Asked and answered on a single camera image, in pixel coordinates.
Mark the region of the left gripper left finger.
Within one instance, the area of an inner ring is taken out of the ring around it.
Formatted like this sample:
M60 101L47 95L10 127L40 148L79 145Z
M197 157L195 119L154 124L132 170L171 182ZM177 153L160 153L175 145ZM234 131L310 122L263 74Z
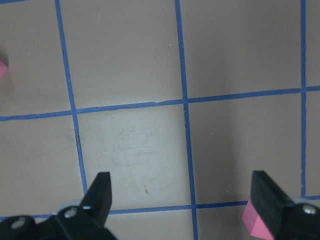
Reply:
M110 240L105 223L112 205L111 175L99 172L79 205L68 206L55 216L67 240Z

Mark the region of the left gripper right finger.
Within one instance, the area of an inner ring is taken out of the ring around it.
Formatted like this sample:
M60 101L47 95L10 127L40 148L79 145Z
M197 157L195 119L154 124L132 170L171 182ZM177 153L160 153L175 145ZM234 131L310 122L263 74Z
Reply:
M320 208L293 200L263 170L252 172L250 200L275 240L320 238Z

